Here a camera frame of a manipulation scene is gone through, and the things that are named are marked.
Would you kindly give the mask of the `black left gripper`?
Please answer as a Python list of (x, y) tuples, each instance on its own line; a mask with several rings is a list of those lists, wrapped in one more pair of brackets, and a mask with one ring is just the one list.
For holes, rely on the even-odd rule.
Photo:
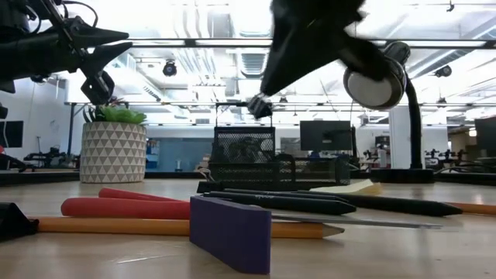
[(131, 42), (101, 46), (126, 40), (128, 33), (100, 29), (92, 26), (78, 26), (72, 30), (77, 48), (96, 47), (85, 58), (78, 53), (59, 33), (43, 32), (36, 36), (36, 74), (48, 77), (53, 73), (81, 69), (86, 77), (81, 91), (93, 105), (104, 105), (112, 97), (115, 83), (104, 70), (114, 58), (127, 51)]

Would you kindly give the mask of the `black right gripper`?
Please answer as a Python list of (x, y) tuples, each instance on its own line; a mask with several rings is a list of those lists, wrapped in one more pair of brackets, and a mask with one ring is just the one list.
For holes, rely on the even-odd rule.
[(339, 58), (374, 81), (390, 73), (385, 55), (371, 42), (343, 34), (363, 19), (364, 0), (273, 0), (273, 38), (260, 92), (272, 96)]

